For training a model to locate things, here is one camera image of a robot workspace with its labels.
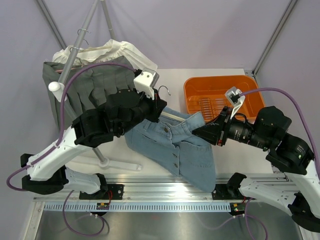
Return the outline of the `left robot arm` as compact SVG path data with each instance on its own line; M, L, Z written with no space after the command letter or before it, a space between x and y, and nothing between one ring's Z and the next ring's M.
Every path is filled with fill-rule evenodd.
M157 123L166 106L167 102L158 93L148 97L123 89L109 95L106 103L82 113L63 136L45 150L20 157L21 165L27 167L27 175L21 179L22 189L40 195L65 189L103 199L109 190L103 174L77 172L66 164L82 153L123 136L143 120Z

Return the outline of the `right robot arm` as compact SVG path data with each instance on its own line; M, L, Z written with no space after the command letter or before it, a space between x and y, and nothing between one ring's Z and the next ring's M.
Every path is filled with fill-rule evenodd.
M290 193L258 183L241 173L234 173L226 184L232 198L254 198L287 213L300 227L320 231L320 180L315 154L301 138L287 132L292 120L275 106L259 110L254 123L232 116L225 106L220 114L192 134L214 146L224 146L228 139L267 152L266 160L285 173L298 187Z

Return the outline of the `blue denim skirt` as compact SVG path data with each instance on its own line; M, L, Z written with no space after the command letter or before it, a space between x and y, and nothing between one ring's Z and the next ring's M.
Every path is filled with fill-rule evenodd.
M145 119L124 137L131 150L199 190L211 193L216 186L212 146L192 134L194 129L204 125L201 112L184 114L166 107L159 122Z

